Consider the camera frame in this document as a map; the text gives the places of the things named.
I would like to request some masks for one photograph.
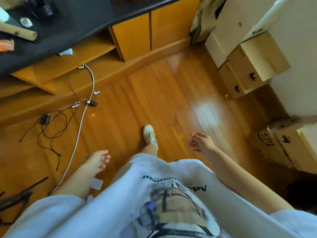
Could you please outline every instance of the white bottle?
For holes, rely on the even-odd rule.
[[[7,22],[9,18],[9,14],[0,7],[0,21]]]

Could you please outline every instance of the beige shoe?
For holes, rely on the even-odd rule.
[[[147,145],[149,144],[154,144],[156,146],[156,150],[159,150],[159,146],[158,143],[156,141],[155,138],[155,133],[154,133],[154,129],[151,125],[145,125],[144,129],[143,129],[143,135],[144,135],[144,139],[147,143]]]

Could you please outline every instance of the hand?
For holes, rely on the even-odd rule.
[[[95,176],[100,171],[103,171],[106,167],[106,164],[109,163],[110,155],[106,155],[108,150],[96,151],[90,154],[86,161],[83,163],[88,172],[91,172],[93,176]]]
[[[188,146],[192,148],[194,152],[206,155],[209,150],[218,149],[209,135],[204,133],[192,133],[190,135],[192,138],[188,140]]]

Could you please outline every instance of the person's left hand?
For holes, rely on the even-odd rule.
[[[83,165],[95,176],[100,171],[103,171],[106,167],[106,164],[109,163],[111,156],[107,155],[108,152],[108,150],[93,152],[86,158],[86,161]]]

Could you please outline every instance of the forearm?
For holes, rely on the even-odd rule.
[[[52,196],[70,195],[87,200],[93,176],[85,165],[81,165]]]
[[[224,185],[268,215],[282,209],[293,209],[279,195],[219,149],[208,151],[206,158],[214,168],[217,178]]]

